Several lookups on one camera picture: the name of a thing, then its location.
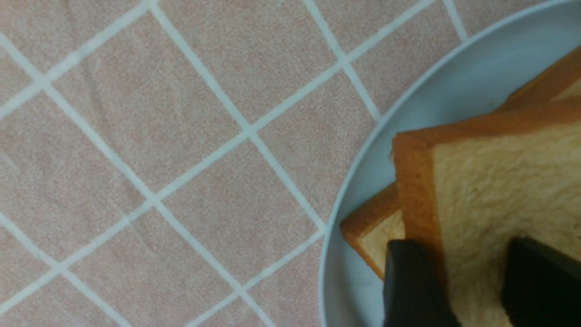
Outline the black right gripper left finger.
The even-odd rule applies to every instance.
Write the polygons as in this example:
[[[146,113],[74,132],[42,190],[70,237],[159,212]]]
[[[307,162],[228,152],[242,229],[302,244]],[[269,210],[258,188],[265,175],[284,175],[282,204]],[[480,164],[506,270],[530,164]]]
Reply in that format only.
[[[421,246],[408,239],[387,243],[384,327],[459,327],[436,272]]]

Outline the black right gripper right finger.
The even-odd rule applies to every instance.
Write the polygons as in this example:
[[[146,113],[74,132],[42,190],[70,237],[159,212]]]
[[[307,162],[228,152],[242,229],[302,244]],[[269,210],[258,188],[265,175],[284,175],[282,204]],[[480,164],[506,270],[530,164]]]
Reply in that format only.
[[[513,238],[501,300],[514,327],[579,327],[581,263],[532,238]]]

